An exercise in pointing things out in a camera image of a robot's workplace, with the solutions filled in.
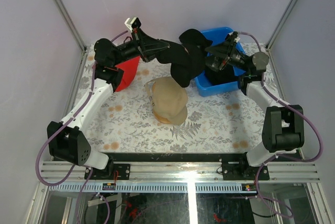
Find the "beige baseball cap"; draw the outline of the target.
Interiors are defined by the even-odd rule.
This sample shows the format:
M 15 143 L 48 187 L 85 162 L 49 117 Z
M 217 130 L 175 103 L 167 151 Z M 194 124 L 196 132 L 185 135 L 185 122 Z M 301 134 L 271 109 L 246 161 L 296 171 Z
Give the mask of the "beige baseball cap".
M 181 125 L 187 118 L 188 95 L 172 77 L 160 77 L 145 83 L 144 89 L 152 111 L 168 119 L 171 125 Z

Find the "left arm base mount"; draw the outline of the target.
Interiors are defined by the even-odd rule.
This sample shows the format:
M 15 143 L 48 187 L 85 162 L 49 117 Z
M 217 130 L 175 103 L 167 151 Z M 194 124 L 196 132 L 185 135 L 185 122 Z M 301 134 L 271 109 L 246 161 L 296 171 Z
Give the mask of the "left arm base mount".
M 129 180 L 131 165 L 127 163 L 115 163 L 109 161 L 107 166 L 102 169 L 93 168 L 91 180 L 113 180 L 122 181 Z

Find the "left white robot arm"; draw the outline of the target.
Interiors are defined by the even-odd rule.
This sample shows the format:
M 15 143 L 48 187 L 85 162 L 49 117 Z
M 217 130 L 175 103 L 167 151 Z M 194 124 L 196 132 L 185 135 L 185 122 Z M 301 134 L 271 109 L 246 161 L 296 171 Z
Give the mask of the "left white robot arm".
M 49 153 L 74 165 L 92 167 L 103 179 L 114 175 L 115 167 L 109 157 L 91 148 L 85 137 L 95 114 L 122 82 L 124 70 L 119 66 L 140 57 L 150 62 L 170 47 L 168 42 L 146 35 L 138 25 L 130 25 L 132 39 L 118 46 L 102 38 L 94 45 L 95 63 L 89 89 L 60 122 L 47 127 Z

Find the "black cap gold logo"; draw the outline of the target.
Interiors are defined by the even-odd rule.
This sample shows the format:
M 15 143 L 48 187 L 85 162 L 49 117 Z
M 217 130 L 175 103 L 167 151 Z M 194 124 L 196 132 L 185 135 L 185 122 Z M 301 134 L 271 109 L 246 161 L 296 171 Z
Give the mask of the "black cap gold logo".
M 170 47 L 161 51 L 156 59 L 161 64 L 171 64 L 171 77 L 183 88 L 205 69 L 206 52 L 194 44 L 166 41 Z

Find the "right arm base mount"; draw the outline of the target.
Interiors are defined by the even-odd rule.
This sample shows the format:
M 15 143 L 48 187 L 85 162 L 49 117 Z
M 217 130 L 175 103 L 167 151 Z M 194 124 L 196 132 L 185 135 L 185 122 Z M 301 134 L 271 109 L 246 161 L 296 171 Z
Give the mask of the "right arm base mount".
M 222 154 L 221 173 L 225 181 L 254 181 L 260 165 L 251 166 L 247 153 Z

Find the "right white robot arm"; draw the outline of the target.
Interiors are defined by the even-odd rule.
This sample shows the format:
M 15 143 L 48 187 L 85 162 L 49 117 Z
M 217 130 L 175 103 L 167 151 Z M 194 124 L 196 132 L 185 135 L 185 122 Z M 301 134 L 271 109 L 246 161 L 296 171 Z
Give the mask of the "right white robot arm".
M 304 144 L 304 122 L 299 113 L 303 110 L 294 106 L 287 108 L 287 103 L 272 96 L 265 90 L 264 73 L 269 63 L 269 56 L 259 50 L 246 55 L 237 49 L 239 34 L 229 33 L 224 42 L 205 49 L 208 53 L 206 65 L 214 71 L 224 70 L 228 65 L 244 71 L 238 76 L 238 88 L 245 96 L 253 100 L 265 113 L 261 133 L 261 143 L 246 153 L 246 162 L 239 165 L 239 174 L 244 179 L 251 179 L 258 168 L 272 156 L 295 153 Z

